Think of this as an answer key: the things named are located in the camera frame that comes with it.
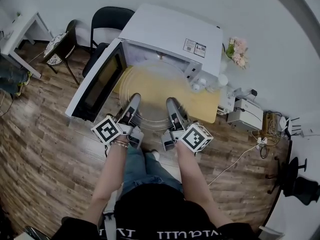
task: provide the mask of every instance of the white microwave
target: white microwave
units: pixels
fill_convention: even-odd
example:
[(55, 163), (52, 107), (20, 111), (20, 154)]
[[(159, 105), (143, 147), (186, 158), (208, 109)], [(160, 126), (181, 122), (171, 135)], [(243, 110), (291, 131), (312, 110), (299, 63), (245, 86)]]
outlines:
[(145, 60), (176, 66), (199, 92), (219, 76), (222, 43), (218, 26), (143, 4), (92, 66), (65, 113), (93, 122), (126, 68)]

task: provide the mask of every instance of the white desk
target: white desk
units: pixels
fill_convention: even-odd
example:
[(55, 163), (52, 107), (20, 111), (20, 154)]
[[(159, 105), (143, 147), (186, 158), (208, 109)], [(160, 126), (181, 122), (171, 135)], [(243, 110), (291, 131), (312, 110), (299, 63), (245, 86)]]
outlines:
[[(42, 20), (39, 17), (39, 14), (37, 11), (30, 11), (22, 13), (15, 21), (12, 23), (11, 26), (5, 29), (6, 32), (12, 32), (11, 36), (8, 40), (1, 40), (0, 48), (1, 48), (1, 54), (3, 57), (5, 57), (7, 60), (12, 61), (12, 59), (9, 57), (11, 55), (18, 63), (20, 63), (22, 66), (24, 66), (27, 70), (29, 70), (33, 75), (37, 78), (41, 77), (41, 74), (36, 71), (32, 66), (30, 66), (27, 62), (25, 62), (16, 52), (15, 48), (19, 44), (19, 42), (22, 40), (22, 38), (25, 36), (27, 30), (30, 28), (30, 26), (36, 22), (39, 27), (42, 29), (42, 31), (49, 37), (49, 40), (53, 38), (51, 33), (48, 31), (45, 24), (42, 22)], [(30, 38), (28, 38), (32, 44), (34, 44), (34, 41)]]

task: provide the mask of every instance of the wooden floor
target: wooden floor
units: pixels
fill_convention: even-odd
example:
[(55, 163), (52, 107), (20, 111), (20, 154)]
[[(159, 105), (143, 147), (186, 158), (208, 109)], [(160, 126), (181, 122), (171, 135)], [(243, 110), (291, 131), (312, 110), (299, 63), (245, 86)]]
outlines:
[[(18, 53), (28, 62), (45, 46), (26, 43)], [(81, 49), (71, 56), (69, 64), (79, 81), (88, 59)], [(58, 74), (54, 74), (40, 64), (40, 58), (31, 65), (43, 74), (41, 79), (32, 78), (9, 112), (0, 117), (0, 198), (17, 233), (28, 225), (52, 236), (62, 217), (79, 217), (87, 208), (105, 155), (103, 145), (90, 131), (94, 124), (65, 115), (77, 90), (67, 69), (58, 66)], [(10, 103), (6, 97), (0, 115)], [(119, 108), (117, 96), (112, 95), (97, 122), (106, 113), (115, 115)], [(204, 125), (214, 140), (197, 159), (209, 183), (256, 141), (248, 133), (232, 129), (223, 117)], [(161, 134), (146, 132), (143, 144), (158, 149), (160, 161), (170, 171), (177, 166), (177, 157), (174, 151), (163, 152)], [(274, 157), (285, 161), (287, 151), (285, 140), (272, 147), (266, 159), (253, 149), (210, 186), (215, 201), (231, 219), (250, 223), (255, 231), (263, 224), (276, 196), (276, 191), (267, 194), (274, 181), (265, 179), (265, 174), (276, 173)]]

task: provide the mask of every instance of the microwave door window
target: microwave door window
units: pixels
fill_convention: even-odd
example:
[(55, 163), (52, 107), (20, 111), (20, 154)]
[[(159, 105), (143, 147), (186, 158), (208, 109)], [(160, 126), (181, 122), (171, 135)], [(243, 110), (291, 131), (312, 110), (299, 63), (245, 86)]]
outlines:
[(100, 96), (101, 92), (107, 85), (108, 81), (111, 79), (113, 74), (116, 72), (118, 68), (118, 63), (115, 57), (113, 57), (107, 65), (105, 65), (104, 69), (100, 73), (99, 77), (97, 78), (94, 86), (90, 90), (88, 96), (85, 99), (85, 103), (89, 107), (93, 107)]

